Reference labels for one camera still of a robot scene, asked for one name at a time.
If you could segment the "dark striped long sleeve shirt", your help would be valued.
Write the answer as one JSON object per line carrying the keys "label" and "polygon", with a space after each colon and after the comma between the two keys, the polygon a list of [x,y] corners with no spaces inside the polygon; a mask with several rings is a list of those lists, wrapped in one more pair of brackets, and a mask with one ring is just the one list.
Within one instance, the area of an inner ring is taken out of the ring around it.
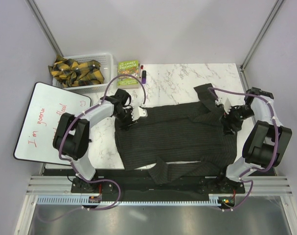
{"label": "dark striped long sleeve shirt", "polygon": [[115,144],[125,170],[149,166],[156,184],[181,176],[215,176],[237,156],[237,136],[224,135],[211,84],[195,87],[197,102],[147,108],[128,129],[115,122]]}

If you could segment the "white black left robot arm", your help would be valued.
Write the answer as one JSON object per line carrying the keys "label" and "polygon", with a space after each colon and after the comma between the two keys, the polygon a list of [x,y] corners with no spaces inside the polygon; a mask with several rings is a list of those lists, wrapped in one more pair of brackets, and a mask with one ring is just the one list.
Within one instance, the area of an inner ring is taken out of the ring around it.
{"label": "white black left robot arm", "polygon": [[88,157],[91,128],[114,117],[123,129],[128,129],[145,116],[147,111],[141,106],[132,106],[130,94],[122,89],[117,89],[114,95],[104,95],[77,115],[61,115],[52,145],[58,150],[59,158],[70,163],[75,172],[72,193],[95,193],[103,182],[97,178],[96,169]]}

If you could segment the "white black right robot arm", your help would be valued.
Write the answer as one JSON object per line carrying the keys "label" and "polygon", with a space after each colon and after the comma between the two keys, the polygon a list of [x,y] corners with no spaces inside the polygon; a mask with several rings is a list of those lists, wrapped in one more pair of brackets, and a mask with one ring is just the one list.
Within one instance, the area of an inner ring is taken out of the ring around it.
{"label": "white black right robot arm", "polygon": [[238,191],[252,173],[266,172],[280,164],[292,137],[292,130],[284,127],[274,110],[274,95],[252,87],[244,94],[243,105],[231,105],[228,98],[219,98],[217,106],[224,108],[220,117],[224,135],[235,135],[244,120],[254,117],[255,125],[247,137],[241,158],[226,166],[216,179],[220,192]]}

